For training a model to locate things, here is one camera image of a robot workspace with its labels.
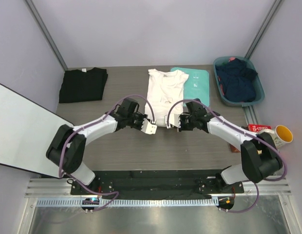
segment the mug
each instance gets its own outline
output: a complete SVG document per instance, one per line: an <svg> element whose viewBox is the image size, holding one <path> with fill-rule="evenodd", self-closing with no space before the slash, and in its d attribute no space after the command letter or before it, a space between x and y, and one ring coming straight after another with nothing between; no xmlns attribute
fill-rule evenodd
<svg viewBox="0 0 302 234"><path fill-rule="evenodd" d="M260 134L263 132L269 133L272 136L273 142L277 149L293 141L292 132L283 125L278 125L274 129L263 129L258 133Z"/></svg>

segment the red box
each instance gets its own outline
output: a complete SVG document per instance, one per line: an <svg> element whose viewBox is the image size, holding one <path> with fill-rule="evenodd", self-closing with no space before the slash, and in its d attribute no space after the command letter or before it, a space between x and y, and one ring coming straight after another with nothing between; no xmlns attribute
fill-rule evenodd
<svg viewBox="0 0 302 234"><path fill-rule="evenodd" d="M260 125L260 124L249 124L248 126L248 130L251 131L251 132L259 132L263 129L271 129L271 126L268 126L268 125ZM239 153L240 151L235 148L233 145L229 144L230 146L230 150L231 152L233 153Z"/></svg>

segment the white shirt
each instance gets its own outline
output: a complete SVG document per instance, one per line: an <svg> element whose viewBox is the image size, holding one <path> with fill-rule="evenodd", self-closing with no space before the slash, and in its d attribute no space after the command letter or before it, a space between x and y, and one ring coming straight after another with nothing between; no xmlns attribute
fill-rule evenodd
<svg viewBox="0 0 302 234"><path fill-rule="evenodd" d="M180 70L161 72L156 69L149 69L148 72L150 76L147 100L153 108L156 125L166 127L165 116L173 104L184 98L184 83L189 75ZM183 113L183 104L177 104L171 113ZM148 115L148 118L152 117L151 110L147 104L145 106L145 114Z"/></svg>

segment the white wall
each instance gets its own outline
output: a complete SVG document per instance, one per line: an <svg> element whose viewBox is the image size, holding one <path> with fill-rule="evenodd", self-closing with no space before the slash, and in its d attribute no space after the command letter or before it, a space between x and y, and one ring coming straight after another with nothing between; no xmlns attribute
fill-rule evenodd
<svg viewBox="0 0 302 234"><path fill-rule="evenodd" d="M256 106L263 124L288 126L292 144L281 149L302 220L302 0L286 0L253 57L265 92Z"/></svg>
<svg viewBox="0 0 302 234"><path fill-rule="evenodd" d="M63 70L25 3L0 1L0 83L55 111L62 77ZM16 233L30 176L0 166L0 234Z"/></svg>
<svg viewBox="0 0 302 234"><path fill-rule="evenodd" d="M273 0L33 0L68 67L244 56Z"/></svg>

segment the blue laundry basket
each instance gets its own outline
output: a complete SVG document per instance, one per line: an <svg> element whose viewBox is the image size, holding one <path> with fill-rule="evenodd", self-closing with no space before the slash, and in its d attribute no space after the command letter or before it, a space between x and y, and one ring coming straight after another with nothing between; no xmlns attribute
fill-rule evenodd
<svg viewBox="0 0 302 234"><path fill-rule="evenodd" d="M229 101L227 98L224 97L224 95L221 92L220 84L219 84L219 81L218 81L218 78L217 78L218 76L217 76L216 66L228 63L229 59L231 57L235 57L237 59L240 59L240 60L243 60L243 61L247 62L247 67L248 68L256 70L253 63L250 60L248 60L244 57L227 56L227 57L217 58L214 61L214 72L215 72L216 82L217 82L217 85L218 85L218 90L219 90L219 93L220 93L220 96L221 96L221 101L227 106L238 106L238 107L240 107L240 106L242 106L242 107L252 106L252 105L255 105L255 104L258 104L258 103L262 102L263 99L264 99L264 90L263 90L262 84L260 83L260 80L259 80L258 76L256 76L256 78L253 81L253 86L254 86L254 89L255 89L255 92L256 92L256 98L255 98L254 101L252 101L252 102L234 102L234 101Z"/></svg>

